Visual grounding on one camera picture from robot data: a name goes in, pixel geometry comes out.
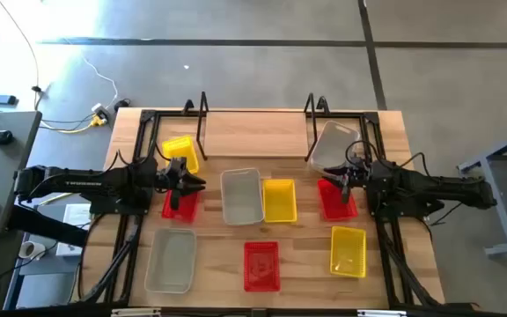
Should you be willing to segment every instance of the concrete floor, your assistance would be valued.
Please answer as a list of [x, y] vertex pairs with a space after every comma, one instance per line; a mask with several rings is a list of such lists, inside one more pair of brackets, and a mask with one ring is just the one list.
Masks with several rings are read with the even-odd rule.
[[[29, 10], [13, 4], [18, 20], [42, 37], [364, 39], [355, 0], [27, 4], [46, 15], [36, 22]], [[367, 0], [367, 5], [376, 41], [507, 42], [507, 1]], [[0, 32], [8, 35], [0, 42], [0, 92], [18, 95], [18, 108], [31, 109], [32, 58], [12, 25], [2, 22]], [[116, 81], [120, 98], [131, 98], [137, 107], [179, 107], [205, 90], [212, 107], [302, 107], [314, 92], [326, 95], [334, 109], [377, 108], [365, 48], [35, 49], [41, 86], [48, 88], [40, 104], [47, 119], [81, 118], [113, 95], [79, 51]], [[432, 173], [456, 175], [457, 164], [506, 138], [507, 49], [378, 48], [377, 58], [386, 106], [403, 112], [411, 149], [427, 155]], [[29, 164], [101, 168], [109, 137], [107, 128], [74, 136], [41, 130]], [[434, 227], [433, 235], [446, 299], [507, 313], [507, 256], [490, 260], [482, 250], [504, 242], [496, 212], [462, 207], [446, 225]]]

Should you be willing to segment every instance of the red plastic container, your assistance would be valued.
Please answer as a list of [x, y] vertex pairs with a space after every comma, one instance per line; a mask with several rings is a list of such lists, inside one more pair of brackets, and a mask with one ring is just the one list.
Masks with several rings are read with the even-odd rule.
[[281, 290], [277, 242], [246, 242], [244, 245], [244, 290]]
[[348, 203], [342, 203], [342, 190], [326, 180], [318, 180], [322, 205], [322, 217], [327, 221], [340, 221], [357, 216], [356, 202], [349, 196]]
[[168, 191], [165, 195], [164, 208], [162, 209], [162, 217], [176, 219], [184, 223], [192, 223], [197, 213], [197, 204], [199, 203], [199, 192], [186, 195], [180, 198], [180, 207], [173, 210], [169, 204], [172, 198], [172, 191]]

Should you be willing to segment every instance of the yellow basket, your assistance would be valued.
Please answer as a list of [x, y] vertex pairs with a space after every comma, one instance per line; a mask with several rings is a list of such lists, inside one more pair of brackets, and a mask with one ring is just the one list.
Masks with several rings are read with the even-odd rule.
[[297, 221], [294, 180], [264, 180], [263, 210], [265, 222]]
[[332, 227], [332, 252], [330, 253], [330, 273], [365, 277], [365, 257], [367, 246], [366, 232], [342, 226]]
[[191, 136], [182, 136], [162, 142], [162, 152], [168, 159], [170, 158], [187, 158], [187, 169], [191, 173], [199, 172], [199, 161], [193, 146]]

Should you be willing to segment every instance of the wooden table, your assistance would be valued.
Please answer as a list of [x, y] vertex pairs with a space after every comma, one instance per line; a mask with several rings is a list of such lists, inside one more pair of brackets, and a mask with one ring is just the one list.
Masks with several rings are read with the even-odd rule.
[[[141, 109], [122, 108], [118, 114], [109, 151], [108, 166], [117, 150], [131, 158]], [[401, 163], [410, 158], [408, 139], [402, 114], [398, 111], [378, 112], [386, 157]], [[329, 119], [318, 119], [318, 130]], [[359, 129], [357, 120], [334, 119]], [[197, 118], [162, 118], [158, 143], [176, 136], [196, 133]], [[312, 144], [312, 125], [306, 125], [308, 142]], [[198, 176], [207, 181], [201, 192], [195, 222], [192, 225], [172, 223], [160, 216], [163, 195], [155, 195], [149, 215], [144, 220], [136, 260], [130, 298], [131, 306], [195, 306], [195, 307], [281, 307], [281, 308], [387, 308], [385, 282], [378, 251], [377, 233], [369, 215], [362, 189], [352, 191], [359, 216], [344, 222], [329, 223], [320, 219], [320, 202], [316, 181], [320, 175], [302, 158], [209, 158], [203, 161], [199, 152]], [[164, 166], [161, 158], [157, 160]], [[295, 224], [260, 224], [228, 226], [222, 217], [220, 173], [224, 170], [255, 167], [261, 178], [295, 180], [298, 221]], [[92, 232], [84, 259], [84, 289], [88, 291], [101, 277], [113, 253], [119, 217], [104, 217]], [[331, 227], [345, 225], [367, 231], [367, 277], [362, 279], [334, 276], [329, 273]], [[144, 279], [153, 233], [161, 227], [190, 227], [197, 234], [195, 276], [188, 293], [182, 295], [149, 293]], [[415, 219], [400, 220], [408, 265], [422, 285], [440, 302], [444, 301], [430, 236]], [[279, 243], [281, 291], [244, 291], [244, 243], [271, 240]], [[124, 278], [121, 269], [119, 281]], [[393, 270], [397, 295], [402, 298], [400, 278]], [[117, 283], [117, 292], [121, 284]]]

